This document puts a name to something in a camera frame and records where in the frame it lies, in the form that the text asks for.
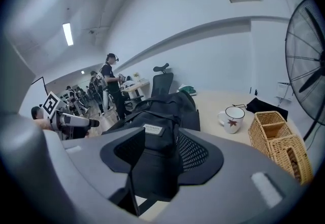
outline black pants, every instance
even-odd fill
[[[130,115],[131,112],[127,111],[125,108],[125,104],[124,104],[124,98],[122,96],[121,91],[115,92],[115,93],[111,93],[114,101],[115,101],[115,105],[116,105],[116,111],[117,114],[119,116],[120,119],[125,119],[125,116]]]

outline black bag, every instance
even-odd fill
[[[281,114],[281,116],[285,119],[288,118],[288,111],[276,106],[273,106],[264,101],[260,101],[258,98],[254,98],[251,102],[247,104],[247,111],[256,113],[256,112],[265,112],[265,111],[277,111]]]
[[[188,93],[159,95],[138,103],[131,115],[118,121],[103,135],[142,126],[146,127],[145,147],[169,154],[175,148],[179,127],[200,130],[199,113]]]

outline ceiling light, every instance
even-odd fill
[[[66,36],[66,40],[67,40],[67,43],[68,45],[73,45],[73,41],[72,41],[72,35],[71,35],[71,28],[70,28],[70,24],[69,23],[65,23],[63,25],[63,31],[64,31],[64,34]]]

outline white table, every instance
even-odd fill
[[[127,87],[125,89],[122,90],[122,92],[127,92],[130,96],[130,99],[136,98],[138,95],[136,94],[136,90],[138,90],[139,95],[143,95],[143,92],[141,91],[141,88],[148,85],[150,83],[149,80],[141,80],[140,82],[136,83],[133,86]]]
[[[232,105],[247,105],[253,100],[253,98],[258,98],[261,101],[272,104],[261,97],[245,93],[224,91],[198,92],[198,95],[193,96],[193,99],[200,113],[201,131],[251,146],[248,129],[250,128],[254,119],[254,114],[252,112],[246,111],[246,109],[243,108],[245,111],[244,121],[241,128],[235,134],[228,134],[223,129],[223,126],[218,121],[217,115],[220,111],[224,111],[227,107],[231,107]],[[296,125],[289,117],[287,119],[287,123],[294,134],[301,137]]]

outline electric fan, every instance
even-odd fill
[[[295,96],[317,123],[325,124],[325,22],[314,0],[303,0],[295,9],[286,33],[285,58]]]

